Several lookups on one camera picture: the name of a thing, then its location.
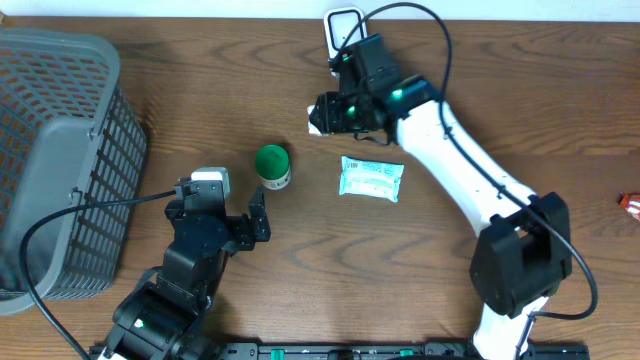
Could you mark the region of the teal wet wipes pack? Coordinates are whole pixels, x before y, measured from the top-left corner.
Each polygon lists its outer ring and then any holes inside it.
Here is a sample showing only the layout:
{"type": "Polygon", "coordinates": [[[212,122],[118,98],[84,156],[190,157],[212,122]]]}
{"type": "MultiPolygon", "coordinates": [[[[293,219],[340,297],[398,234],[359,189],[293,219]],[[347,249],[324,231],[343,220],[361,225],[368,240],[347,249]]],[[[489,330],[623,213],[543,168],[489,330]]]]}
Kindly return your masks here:
{"type": "Polygon", "coordinates": [[[404,166],[341,157],[340,195],[363,195],[398,202],[404,166]]]}

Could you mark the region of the green lid white jar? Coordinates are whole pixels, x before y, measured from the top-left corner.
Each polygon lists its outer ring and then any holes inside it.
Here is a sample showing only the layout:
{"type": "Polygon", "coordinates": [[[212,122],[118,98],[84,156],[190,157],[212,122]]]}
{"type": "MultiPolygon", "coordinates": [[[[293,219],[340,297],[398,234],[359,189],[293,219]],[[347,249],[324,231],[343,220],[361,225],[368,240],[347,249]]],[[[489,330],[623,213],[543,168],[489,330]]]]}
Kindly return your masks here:
{"type": "Polygon", "coordinates": [[[290,183],[290,158],[279,145],[262,147],[255,157],[255,169],[262,185],[269,190],[281,190],[290,183]]]}

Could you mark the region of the orange tissue pack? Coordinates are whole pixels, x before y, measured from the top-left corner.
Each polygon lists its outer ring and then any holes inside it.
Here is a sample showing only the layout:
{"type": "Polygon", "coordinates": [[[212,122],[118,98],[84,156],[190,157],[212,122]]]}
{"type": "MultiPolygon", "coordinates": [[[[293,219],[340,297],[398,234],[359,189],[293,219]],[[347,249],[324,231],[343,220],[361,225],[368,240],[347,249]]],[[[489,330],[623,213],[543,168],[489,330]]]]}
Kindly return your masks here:
{"type": "Polygon", "coordinates": [[[326,136],[325,132],[322,132],[319,127],[313,122],[314,114],[315,114],[315,105],[309,105],[307,107],[307,115],[308,115],[308,132],[310,135],[322,137],[326,136]]]}

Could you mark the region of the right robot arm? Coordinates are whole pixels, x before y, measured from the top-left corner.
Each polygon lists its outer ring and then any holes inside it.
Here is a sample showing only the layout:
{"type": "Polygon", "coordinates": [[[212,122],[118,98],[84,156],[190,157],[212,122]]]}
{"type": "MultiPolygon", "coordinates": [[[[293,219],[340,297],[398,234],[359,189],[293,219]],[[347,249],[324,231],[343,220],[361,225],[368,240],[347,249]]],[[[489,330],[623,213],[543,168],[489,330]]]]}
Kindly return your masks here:
{"type": "Polygon", "coordinates": [[[308,108],[312,135],[384,131],[444,188],[471,225],[470,266],[483,302],[472,338],[483,359],[516,359],[535,318],[572,272],[569,214],[555,193],[537,195],[508,174],[463,129],[426,79],[370,90],[346,78],[308,108]]]}

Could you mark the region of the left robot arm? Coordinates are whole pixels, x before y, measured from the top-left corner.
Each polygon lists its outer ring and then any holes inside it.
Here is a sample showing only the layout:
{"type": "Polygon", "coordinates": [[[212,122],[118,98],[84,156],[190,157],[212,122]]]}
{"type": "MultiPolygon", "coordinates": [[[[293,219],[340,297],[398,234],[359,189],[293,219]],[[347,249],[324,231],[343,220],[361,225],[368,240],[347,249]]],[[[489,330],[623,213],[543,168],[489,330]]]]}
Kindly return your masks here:
{"type": "Polygon", "coordinates": [[[229,216],[221,180],[181,180],[165,216],[174,240],[117,307],[114,326],[92,359],[219,359],[224,347],[203,334],[227,262],[271,236],[264,188],[247,214],[229,216]]]}

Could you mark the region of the red snack package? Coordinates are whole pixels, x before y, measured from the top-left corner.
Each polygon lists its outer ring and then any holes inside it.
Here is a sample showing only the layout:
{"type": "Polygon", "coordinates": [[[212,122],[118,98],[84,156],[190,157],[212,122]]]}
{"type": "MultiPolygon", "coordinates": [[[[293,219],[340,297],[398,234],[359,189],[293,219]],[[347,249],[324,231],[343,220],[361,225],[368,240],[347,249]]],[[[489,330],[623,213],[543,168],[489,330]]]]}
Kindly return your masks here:
{"type": "Polygon", "coordinates": [[[622,193],[618,204],[634,219],[640,220],[640,194],[639,193],[622,193]]]}

